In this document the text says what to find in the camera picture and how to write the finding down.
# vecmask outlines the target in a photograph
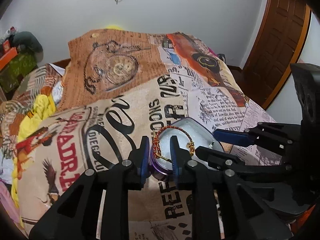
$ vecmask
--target white wall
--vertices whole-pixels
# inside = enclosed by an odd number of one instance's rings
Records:
[[[320,66],[320,23],[312,14],[308,36],[300,55],[300,60]],[[267,112],[277,121],[282,123],[300,124],[302,119],[301,106],[294,88],[294,81],[290,75],[288,81]]]
[[[256,27],[261,0],[13,0],[0,30],[31,31],[44,48],[42,63],[69,58],[67,42],[116,24],[148,33],[182,31],[239,66]]]
[[[247,62],[247,59],[248,59],[248,57],[250,55],[250,52],[252,50],[252,47],[254,45],[254,42],[256,41],[260,26],[261,26],[261,22],[262,22],[262,19],[263,19],[263,15],[264,15],[264,12],[266,10],[267,1],[268,0],[262,0],[261,1],[260,10],[259,10],[259,13],[258,13],[258,17],[257,17],[257,21],[256,21],[256,24],[255,24],[255,27],[253,29],[251,38],[249,40],[247,49],[245,50],[244,55],[243,55],[242,60],[241,60],[241,63],[239,65],[239,67],[241,69],[243,69],[245,63]]]

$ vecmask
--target patterned fabric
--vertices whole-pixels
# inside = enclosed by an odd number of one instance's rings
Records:
[[[2,152],[5,158],[12,158],[16,155],[15,145],[19,125],[33,106],[36,96],[39,94],[50,95],[52,88],[59,80],[61,80],[61,76],[51,65],[46,64],[26,76],[12,100],[4,103],[4,113],[1,113],[0,116],[0,127],[3,136]]]

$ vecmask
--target bracelet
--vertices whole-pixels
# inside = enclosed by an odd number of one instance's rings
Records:
[[[187,148],[189,148],[190,156],[192,157],[195,154],[195,143],[193,142],[191,136],[185,130],[183,130],[180,127],[176,127],[176,126],[173,126],[173,125],[168,125],[168,126],[160,128],[158,132],[155,132],[155,130],[153,130],[152,144],[153,144],[153,156],[154,156],[154,158],[156,158],[156,159],[161,158],[161,159],[164,159],[167,162],[172,163],[172,161],[170,159],[167,159],[167,158],[165,158],[165,157],[163,157],[161,155],[161,149],[160,149],[160,144],[159,144],[160,143],[159,135],[160,135],[161,132],[163,132],[167,128],[180,130],[186,136],[188,136],[190,142],[187,143]]]

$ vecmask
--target baseboard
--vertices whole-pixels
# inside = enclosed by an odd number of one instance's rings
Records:
[[[231,66],[231,65],[227,65],[227,66],[228,66],[228,68],[230,70],[235,70],[235,71],[238,71],[238,72],[242,72],[242,68],[240,68],[240,67]]]

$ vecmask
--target metal tin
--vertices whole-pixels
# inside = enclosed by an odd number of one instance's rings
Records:
[[[207,147],[213,150],[224,152],[222,145],[218,142],[213,135],[207,130],[207,128],[203,127],[196,120],[186,117],[178,120],[177,122],[172,124],[173,126],[180,127],[185,130],[192,138],[195,143],[195,148],[199,146]],[[170,155],[170,138],[171,136],[176,135],[178,137],[178,142],[180,148],[186,149],[187,143],[190,142],[188,137],[180,130],[168,128],[164,130],[159,135],[159,145],[161,149],[161,154],[163,157],[171,159]],[[207,168],[213,169],[208,166],[207,162],[200,160],[196,155],[193,155],[193,160],[203,163]],[[158,180],[169,181],[172,180],[172,164],[167,162],[161,158],[156,159],[153,156],[153,145],[150,150],[149,155],[149,169],[151,174]]]

